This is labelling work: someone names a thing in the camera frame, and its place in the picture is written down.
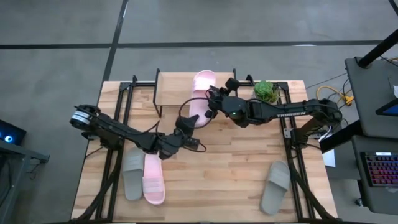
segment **pink slipper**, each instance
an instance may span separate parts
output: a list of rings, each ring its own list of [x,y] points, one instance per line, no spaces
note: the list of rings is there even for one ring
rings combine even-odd
[[[162,172],[162,161],[158,155],[145,154],[144,176],[142,187],[145,199],[153,204],[160,205],[164,202],[165,187]]]
[[[193,78],[192,84],[192,98],[194,97],[206,97],[206,90],[210,89],[210,86],[216,85],[216,74],[210,70],[203,70],[198,72]],[[195,123],[195,127],[200,127],[206,124],[209,120],[205,116],[207,107],[206,100],[192,100],[189,107],[189,117],[199,115]]]

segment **keyboard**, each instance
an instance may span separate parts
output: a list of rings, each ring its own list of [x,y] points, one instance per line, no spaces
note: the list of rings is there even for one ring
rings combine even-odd
[[[398,153],[362,152],[371,187],[398,187]]]

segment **wooden tabletop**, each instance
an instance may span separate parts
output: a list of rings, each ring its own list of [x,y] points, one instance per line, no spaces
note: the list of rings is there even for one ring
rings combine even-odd
[[[287,81],[291,100],[307,100],[302,80]],[[104,82],[98,106],[113,116],[120,82]],[[138,130],[153,126],[159,117],[152,104],[154,88],[134,88],[129,125]],[[251,87],[241,87],[239,97],[250,98]],[[123,101],[121,118],[124,113]],[[164,106],[160,132],[171,133],[178,107]],[[183,110],[187,116],[188,107]],[[296,119],[298,127],[309,116]],[[266,215],[259,203],[268,170],[274,161],[286,161],[280,121],[275,119],[261,126],[240,128],[219,114],[207,127],[196,129],[193,137],[207,147],[206,153],[180,149],[177,155],[162,162],[166,199],[162,205],[151,205],[142,198],[128,201],[124,196],[123,177],[120,176],[114,210],[114,222],[293,222],[297,221],[291,188],[286,193],[278,214]],[[125,151],[134,146],[126,142]],[[99,142],[90,142],[87,153],[99,148]],[[322,154],[318,149],[303,150],[308,181],[312,192],[333,216],[337,216]],[[83,213],[98,193],[103,175],[106,149],[91,155],[84,163],[76,195],[72,218]],[[104,215],[107,211],[105,200]],[[304,214],[305,198],[300,190]]]

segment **gray floor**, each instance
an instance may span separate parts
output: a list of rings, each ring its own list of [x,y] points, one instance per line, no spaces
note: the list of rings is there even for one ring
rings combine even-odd
[[[0,0],[0,44],[110,43],[122,0]],[[119,42],[381,40],[397,28],[387,0],[130,0]],[[166,72],[212,69],[238,77],[304,80],[345,73],[344,59],[374,46],[118,49],[110,80],[153,80]],[[87,142],[68,120],[73,105],[95,104],[109,49],[0,50],[0,119],[28,131],[24,146],[51,154],[26,178],[13,223],[68,220]],[[384,56],[398,56],[394,47]],[[321,85],[340,89],[346,75]],[[307,90],[316,97],[315,85]],[[331,94],[321,92],[321,97]],[[351,123],[355,104],[341,109]],[[340,218],[396,223],[353,204],[355,181],[330,182]]]

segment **gray slipper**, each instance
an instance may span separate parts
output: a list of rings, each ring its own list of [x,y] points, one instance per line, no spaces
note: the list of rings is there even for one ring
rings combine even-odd
[[[260,202],[260,209],[269,214],[278,213],[290,185],[289,167],[282,161],[275,161],[269,169],[267,185]]]
[[[134,147],[123,155],[124,193],[127,200],[139,200],[142,197],[142,176],[144,175],[144,153]]]

